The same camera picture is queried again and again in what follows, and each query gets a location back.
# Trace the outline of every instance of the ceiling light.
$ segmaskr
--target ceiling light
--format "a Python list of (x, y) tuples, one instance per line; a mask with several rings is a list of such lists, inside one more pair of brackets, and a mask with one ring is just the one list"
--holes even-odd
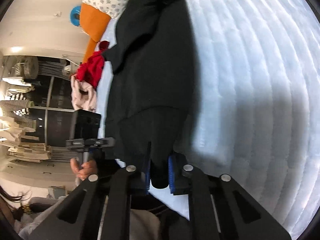
[(22, 49), (23, 49), (23, 47), (12, 47), (12, 48), (11, 48), (11, 51), (12, 51), (13, 53), (16, 53), (16, 52), (21, 51)]

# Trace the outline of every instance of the metal rod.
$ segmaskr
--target metal rod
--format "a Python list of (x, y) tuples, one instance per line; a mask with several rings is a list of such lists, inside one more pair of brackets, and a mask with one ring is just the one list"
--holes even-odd
[(33, 106), (32, 108), (50, 110), (50, 111), (61, 111), (61, 112), (74, 112), (75, 111), (74, 109), (54, 108), (54, 107), (45, 107), (45, 106)]
[[(49, 90), (48, 90), (48, 96), (47, 96), (47, 105), (46, 105), (47, 108), (50, 105), (53, 82), (54, 82), (54, 77), (51, 77)], [(45, 110), (45, 114), (44, 114), (44, 142), (45, 142), (45, 144), (48, 143), (48, 109)]]
[(71, 61), (70, 59), (68, 59), (67, 57), (65, 56), (62, 56), (64, 59), (68, 60), (69, 62), (75, 64), (76, 66), (80, 67), (80, 65), (78, 65), (77, 63), (74, 63), (73, 61)]

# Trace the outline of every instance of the black sleeve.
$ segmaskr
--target black sleeve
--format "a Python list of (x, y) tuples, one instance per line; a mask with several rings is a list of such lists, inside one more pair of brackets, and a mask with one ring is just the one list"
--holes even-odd
[(116, 162), (116, 160), (103, 160), (98, 159), (96, 160), (97, 168), (98, 168), (98, 175), (100, 177), (106, 177), (109, 175), (113, 175), (116, 173), (117, 170), (120, 169), (120, 166)]

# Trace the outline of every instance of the red cloth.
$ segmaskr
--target red cloth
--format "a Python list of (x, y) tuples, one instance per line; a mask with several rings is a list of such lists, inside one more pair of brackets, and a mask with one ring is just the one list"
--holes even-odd
[(104, 58), (101, 53), (108, 48), (109, 42), (102, 41), (99, 44), (99, 51), (95, 51), (88, 61), (82, 63), (75, 74), (76, 79), (86, 81), (96, 90), (99, 84), (102, 70), (104, 67)]

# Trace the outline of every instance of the dark hair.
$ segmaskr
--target dark hair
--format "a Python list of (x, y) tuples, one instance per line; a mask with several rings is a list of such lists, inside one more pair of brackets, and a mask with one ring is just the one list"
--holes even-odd
[(24, 200), (23, 197), (25, 194), (22, 194), (21, 196), (11, 196), (0, 186), (0, 196), (11, 202), (21, 202)]

